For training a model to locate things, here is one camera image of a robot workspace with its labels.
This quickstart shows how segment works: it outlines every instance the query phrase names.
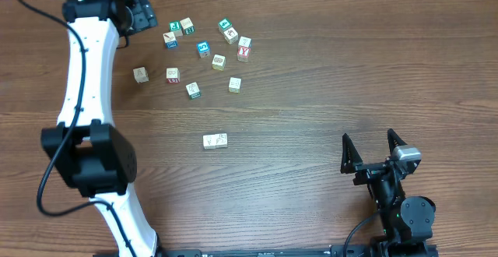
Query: tabletop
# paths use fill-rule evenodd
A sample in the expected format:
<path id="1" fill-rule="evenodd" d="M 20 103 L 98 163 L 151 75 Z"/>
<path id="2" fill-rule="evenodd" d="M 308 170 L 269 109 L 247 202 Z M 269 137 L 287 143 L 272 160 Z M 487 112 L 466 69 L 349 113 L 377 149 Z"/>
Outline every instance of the tabletop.
<path id="1" fill-rule="evenodd" d="M 323 248 L 341 244 L 374 211 L 365 186 L 340 174 L 342 134 L 365 162 L 388 155 L 393 128 L 423 154 L 403 182 L 437 204 L 431 244 L 442 256 L 498 250 L 498 0 L 150 0 L 159 26 L 131 37 L 114 60 L 116 127 L 138 158 L 135 187 L 167 248 Z M 61 14 L 60 0 L 31 2 Z M 168 23 L 195 33 L 167 50 Z M 237 61 L 217 23 L 253 40 Z M 199 58 L 206 40 L 211 56 Z M 212 56 L 225 55 L 224 71 Z M 68 38 L 59 25 L 0 1 L 0 255 L 90 256 L 116 248 L 92 208 L 38 213 L 65 94 Z M 145 67 L 147 83 L 133 69 Z M 181 82 L 166 84 L 166 68 Z M 229 93 L 230 77 L 242 79 Z M 202 91 L 189 100 L 185 86 Z M 204 150 L 225 132 L 228 148 Z M 53 172 L 48 209 L 84 202 Z M 352 243 L 382 234 L 379 221 Z"/>

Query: wooden surface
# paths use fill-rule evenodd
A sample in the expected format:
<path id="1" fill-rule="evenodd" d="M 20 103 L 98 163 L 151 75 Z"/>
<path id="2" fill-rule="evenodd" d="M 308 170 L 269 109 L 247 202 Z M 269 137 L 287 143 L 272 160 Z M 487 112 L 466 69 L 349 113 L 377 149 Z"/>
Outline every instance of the wooden surface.
<path id="1" fill-rule="evenodd" d="M 339 173 L 341 135 L 374 162 L 393 128 L 423 153 L 403 187 L 437 204 L 440 254 L 496 256 L 498 0 L 151 1 L 160 26 L 117 52 L 112 107 L 138 155 L 142 208 L 168 248 L 342 243 L 374 204 Z M 35 3 L 61 10 L 57 0 Z M 166 50 L 168 23 L 187 16 L 195 34 Z M 223 16 L 253 39 L 249 63 L 217 30 Z M 96 210 L 47 218 L 35 207 L 48 163 L 40 130 L 55 125 L 64 99 L 65 31 L 1 1 L 0 38 L 0 255 L 114 249 Z M 201 40 L 227 57 L 224 72 L 198 57 Z M 140 66 L 148 83 L 133 79 Z M 180 84 L 165 83 L 166 67 L 180 69 Z M 228 93 L 231 76 L 240 94 Z M 188 99 L 192 82 L 200 99 Z M 202 149 L 214 132 L 228 133 L 228 149 Z M 83 201 L 52 174 L 47 208 Z M 381 231 L 377 221 L 353 242 Z"/>

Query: cube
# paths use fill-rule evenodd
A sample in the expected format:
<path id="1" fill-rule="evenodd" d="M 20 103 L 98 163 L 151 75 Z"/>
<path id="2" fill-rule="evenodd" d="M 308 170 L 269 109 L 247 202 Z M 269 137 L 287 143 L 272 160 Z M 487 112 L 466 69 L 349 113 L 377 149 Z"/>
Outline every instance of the cube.
<path id="1" fill-rule="evenodd" d="M 232 27 L 232 23 L 227 18 L 222 19 L 218 23 L 218 30 L 221 33 L 225 32 L 225 30 L 229 29 L 230 27 Z"/>
<path id="2" fill-rule="evenodd" d="M 177 38 L 174 36 L 173 32 L 168 32 L 163 34 L 164 44 L 166 48 L 175 48 L 178 46 Z"/>
<path id="3" fill-rule="evenodd" d="M 181 26 L 179 21 L 170 23 L 170 31 L 173 32 L 174 36 L 176 37 L 184 36 L 183 32 L 181 32 Z"/>
<path id="4" fill-rule="evenodd" d="M 239 93 L 241 84 L 242 79 L 230 77 L 230 82 L 228 83 L 228 91 L 231 93 Z"/>
<path id="5" fill-rule="evenodd" d="M 216 135 L 203 136 L 204 149 L 216 149 Z"/>
<path id="6" fill-rule="evenodd" d="M 240 36 L 239 39 L 239 48 L 240 47 L 246 47 L 246 48 L 251 48 L 252 47 L 252 40 L 250 38 Z"/>
<path id="7" fill-rule="evenodd" d="M 145 67 L 133 69 L 133 75 L 135 76 L 135 80 L 137 81 L 137 83 L 144 83 L 149 81 L 149 76 L 147 75 Z"/>
<path id="8" fill-rule="evenodd" d="M 251 53 L 250 48 L 240 47 L 239 51 L 237 52 L 237 59 L 240 62 L 249 62 L 249 54 L 250 53 Z"/>
<path id="9" fill-rule="evenodd" d="M 182 19 L 180 21 L 181 29 L 184 31 L 185 35 L 194 33 L 194 24 L 190 20 L 190 18 Z"/>
<path id="10" fill-rule="evenodd" d="M 228 147 L 228 138 L 226 137 L 226 133 L 220 133 L 215 136 L 216 136 L 216 148 Z"/>
<path id="11" fill-rule="evenodd" d="M 197 51 L 199 52 L 199 56 L 201 58 L 205 58 L 211 55 L 211 51 L 209 50 L 209 44 L 207 41 L 197 43 Z"/>
<path id="12" fill-rule="evenodd" d="M 167 83 L 179 83 L 180 82 L 180 70 L 178 70 L 178 68 L 166 69 L 166 82 Z"/>
<path id="13" fill-rule="evenodd" d="M 188 84 L 187 91 L 188 91 L 188 97 L 190 97 L 191 100 L 201 96 L 201 90 L 197 86 L 196 82 L 193 82 L 192 84 Z"/>
<path id="14" fill-rule="evenodd" d="M 223 35 L 225 36 L 225 40 L 228 42 L 228 44 L 233 44 L 239 39 L 239 34 L 233 27 L 225 30 L 225 32 L 223 32 Z"/>
<path id="15" fill-rule="evenodd" d="M 215 70 L 223 71 L 225 69 L 226 59 L 222 55 L 215 55 L 212 59 L 212 68 Z"/>

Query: toy block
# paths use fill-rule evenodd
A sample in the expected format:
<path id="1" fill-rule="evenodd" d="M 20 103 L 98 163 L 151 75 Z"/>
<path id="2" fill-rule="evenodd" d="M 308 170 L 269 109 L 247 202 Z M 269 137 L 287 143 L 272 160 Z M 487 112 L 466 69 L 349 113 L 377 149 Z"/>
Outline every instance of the toy block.
<path id="1" fill-rule="evenodd" d="M 184 31 L 185 35 L 194 33 L 194 24 L 190 20 L 190 18 L 182 19 L 180 21 L 181 29 Z"/>
<path id="2" fill-rule="evenodd" d="M 215 70 L 223 71 L 225 69 L 226 59 L 222 55 L 215 55 L 212 59 L 212 68 Z"/>
<path id="3" fill-rule="evenodd" d="M 230 27 L 232 27 L 232 23 L 227 18 L 222 19 L 218 23 L 218 30 L 221 33 L 225 32 L 225 30 L 229 29 Z"/>
<path id="4" fill-rule="evenodd" d="M 252 48 L 252 40 L 250 38 L 240 36 L 239 48 L 240 47 Z"/>
<path id="5" fill-rule="evenodd" d="M 178 68 L 166 69 L 166 81 L 167 83 L 179 83 L 180 70 Z"/>
<path id="6" fill-rule="evenodd" d="M 225 32 L 223 32 L 223 35 L 225 36 L 225 40 L 228 42 L 228 44 L 233 44 L 237 42 L 237 40 L 239 40 L 239 34 L 233 27 L 225 30 Z"/>
<path id="7" fill-rule="evenodd" d="M 173 32 L 168 32 L 163 34 L 164 44 L 166 48 L 175 48 L 178 46 L 177 38 L 174 36 Z"/>
<path id="8" fill-rule="evenodd" d="M 239 93 L 241 84 L 242 79 L 230 77 L 230 82 L 228 83 L 228 91 L 231 93 Z"/>
<path id="9" fill-rule="evenodd" d="M 181 26 L 179 21 L 170 23 L 170 31 L 173 32 L 174 36 L 176 37 L 184 36 L 184 33 L 181 32 Z"/>
<path id="10" fill-rule="evenodd" d="M 239 51 L 237 52 L 237 59 L 240 62 L 249 62 L 249 54 L 250 53 L 251 53 L 250 48 L 240 47 Z"/>
<path id="11" fill-rule="evenodd" d="M 192 84 L 188 84 L 187 91 L 188 91 L 188 97 L 190 97 L 191 100 L 201 96 L 201 90 L 197 86 L 196 82 L 193 82 Z"/>
<path id="12" fill-rule="evenodd" d="M 137 83 L 144 83 L 149 81 L 149 75 L 147 75 L 147 70 L 145 67 L 140 67 L 133 69 L 133 75 Z"/>
<path id="13" fill-rule="evenodd" d="M 211 55 L 211 51 L 209 50 L 209 44 L 207 41 L 197 43 L 197 51 L 201 58 L 205 58 Z"/>
<path id="14" fill-rule="evenodd" d="M 216 148 L 228 147 L 228 138 L 226 137 L 226 133 L 220 133 L 215 136 L 216 136 Z"/>
<path id="15" fill-rule="evenodd" d="M 203 136 L 204 149 L 216 149 L 216 135 Z"/>

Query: small block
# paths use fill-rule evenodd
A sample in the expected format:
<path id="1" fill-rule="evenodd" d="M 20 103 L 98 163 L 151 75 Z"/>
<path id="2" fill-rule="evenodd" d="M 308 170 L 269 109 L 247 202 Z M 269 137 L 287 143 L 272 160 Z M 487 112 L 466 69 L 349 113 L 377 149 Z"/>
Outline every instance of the small block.
<path id="1" fill-rule="evenodd" d="M 170 31 L 174 33 L 174 36 L 184 36 L 183 32 L 181 32 L 181 26 L 179 21 L 174 21 L 170 23 Z"/>
<path id="2" fill-rule="evenodd" d="M 231 93 L 239 93 L 241 84 L 242 79 L 230 77 L 230 82 L 228 83 L 228 91 Z"/>
<path id="3" fill-rule="evenodd" d="M 178 46 L 177 38 L 174 36 L 173 32 L 163 34 L 163 38 L 166 48 L 175 48 Z"/>
<path id="4" fill-rule="evenodd" d="M 133 76 L 135 76 L 135 80 L 137 81 L 137 83 L 144 83 L 149 81 L 149 75 L 147 74 L 147 70 L 145 67 L 133 69 Z"/>
<path id="5" fill-rule="evenodd" d="M 185 35 L 194 33 L 194 24 L 190 18 L 183 19 L 180 21 L 181 29 L 184 31 Z"/>
<path id="6" fill-rule="evenodd" d="M 246 47 L 246 48 L 251 48 L 252 47 L 252 40 L 250 38 L 240 36 L 239 39 L 239 48 L 240 47 Z"/>
<path id="7" fill-rule="evenodd" d="M 240 62 L 249 62 L 249 54 L 251 53 L 250 48 L 240 47 L 237 52 L 237 60 Z"/>
<path id="8" fill-rule="evenodd" d="M 225 36 L 225 40 L 228 42 L 228 44 L 233 44 L 237 42 L 237 40 L 239 40 L 239 34 L 233 27 L 230 27 L 225 32 L 223 32 L 223 35 Z"/>
<path id="9" fill-rule="evenodd" d="M 186 87 L 187 87 L 188 96 L 190 97 L 190 99 L 194 99 L 194 98 L 201 96 L 201 90 L 197 86 L 196 82 L 188 84 L 188 85 L 186 85 Z"/>
<path id="10" fill-rule="evenodd" d="M 215 55 L 212 59 L 212 68 L 215 70 L 223 71 L 225 69 L 226 59 L 222 55 Z"/>
<path id="11" fill-rule="evenodd" d="M 211 55 L 211 51 L 209 49 L 209 44 L 207 41 L 197 43 L 197 51 L 201 58 L 205 58 Z"/>
<path id="12" fill-rule="evenodd" d="M 232 23 L 227 18 L 222 19 L 218 23 L 218 30 L 221 33 L 225 32 L 225 30 L 229 29 L 230 27 L 232 27 Z"/>
<path id="13" fill-rule="evenodd" d="M 204 149 L 216 149 L 216 135 L 203 136 Z"/>
<path id="14" fill-rule="evenodd" d="M 226 137 L 226 133 L 220 133 L 215 136 L 216 136 L 216 148 L 228 147 L 228 138 Z"/>
<path id="15" fill-rule="evenodd" d="M 166 81 L 167 83 L 179 83 L 180 70 L 178 68 L 166 69 Z"/>

